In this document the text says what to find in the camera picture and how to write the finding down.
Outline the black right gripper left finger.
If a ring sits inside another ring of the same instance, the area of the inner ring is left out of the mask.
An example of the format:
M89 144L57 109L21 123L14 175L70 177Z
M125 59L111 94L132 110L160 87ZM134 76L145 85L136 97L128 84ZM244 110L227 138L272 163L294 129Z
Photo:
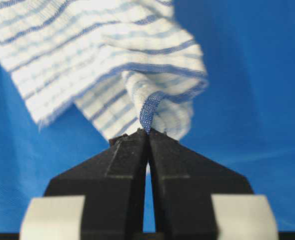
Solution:
M130 240L143 229L146 165L146 132L118 137L51 179L30 201L20 239Z

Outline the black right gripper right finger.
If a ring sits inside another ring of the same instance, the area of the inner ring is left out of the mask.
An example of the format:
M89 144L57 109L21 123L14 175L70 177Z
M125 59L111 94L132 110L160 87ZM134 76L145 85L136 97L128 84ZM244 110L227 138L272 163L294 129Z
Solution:
M167 240L276 240L267 198L241 174L152 130L156 229Z

